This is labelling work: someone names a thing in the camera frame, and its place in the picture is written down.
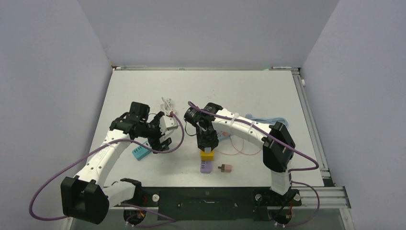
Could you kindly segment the light blue power strip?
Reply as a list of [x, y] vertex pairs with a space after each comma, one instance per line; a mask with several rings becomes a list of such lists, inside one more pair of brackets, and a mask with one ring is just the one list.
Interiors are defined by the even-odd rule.
[[224, 139], [227, 139], [231, 137], [231, 134], [228, 132], [224, 132], [224, 131], [217, 131], [217, 138], [219, 141], [222, 141]]

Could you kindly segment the yellow cube socket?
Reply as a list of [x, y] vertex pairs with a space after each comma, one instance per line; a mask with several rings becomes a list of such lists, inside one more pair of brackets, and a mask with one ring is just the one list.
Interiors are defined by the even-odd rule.
[[205, 152], [203, 150], [200, 151], [200, 158], [201, 161], [213, 161], [214, 160], [214, 151]]

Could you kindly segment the teal power strip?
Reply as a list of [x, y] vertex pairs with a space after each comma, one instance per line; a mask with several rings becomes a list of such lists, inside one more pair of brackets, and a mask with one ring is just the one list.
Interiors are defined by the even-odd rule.
[[150, 150], [145, 149], [143, 146], [138, 146], [133, 149], [132, 154], [138, 160], [141, 161], [144, 157], [151, 153]]

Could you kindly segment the purple power strip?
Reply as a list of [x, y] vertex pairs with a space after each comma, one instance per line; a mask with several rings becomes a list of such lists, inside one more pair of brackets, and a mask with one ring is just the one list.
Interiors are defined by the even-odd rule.
[[200, 172], [209, 174], [212, 171], [212, 161], [201, 161]]

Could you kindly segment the brown wall charger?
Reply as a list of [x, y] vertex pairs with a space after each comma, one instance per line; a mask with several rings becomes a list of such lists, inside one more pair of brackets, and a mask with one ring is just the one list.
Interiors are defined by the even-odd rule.
[[230, 173], [232, 171], [232, 165], [230, 164], [222, 164], [221, 166], [217, 167], [223, 173]]

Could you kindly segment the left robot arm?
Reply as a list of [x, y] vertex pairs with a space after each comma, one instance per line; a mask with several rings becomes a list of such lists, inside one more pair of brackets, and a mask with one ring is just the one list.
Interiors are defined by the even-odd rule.
[[150, 107], [132, 102], [128, 112], [114, 119], [101, 145], [91, 155], [86, 165], [74, 177], [66, 177], [61, 185], [63, 214], [100, 224], [110, 208], [127, 202], [137, 206], [144, 202], [140, 181], [123, 178], [104, 187], [107, 177], [121, 154], [136, 138], [146, 138], [147, 147], [153, 151], [168, 151], [171, 138], [164, 139], [166, 132], [178, 128], [178, 122], [164, 112], [157, 113], [148, 121]]

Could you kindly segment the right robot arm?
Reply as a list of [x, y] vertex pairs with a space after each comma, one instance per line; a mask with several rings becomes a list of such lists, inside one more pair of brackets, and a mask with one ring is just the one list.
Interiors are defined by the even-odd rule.
[[196, 129], [197, 146], [201, 154], [213, 154], [219, 144], [218, 133], [226, 132], [257, 146], [262, 162], [271, 171], [271, 200], [283, 205], [290, 198], [291, 168], [295, 143], [287, 127], [260, 123], [230, 112], [220, 105], [208, 103], [203, 109], [191, 105], [184, 120]]

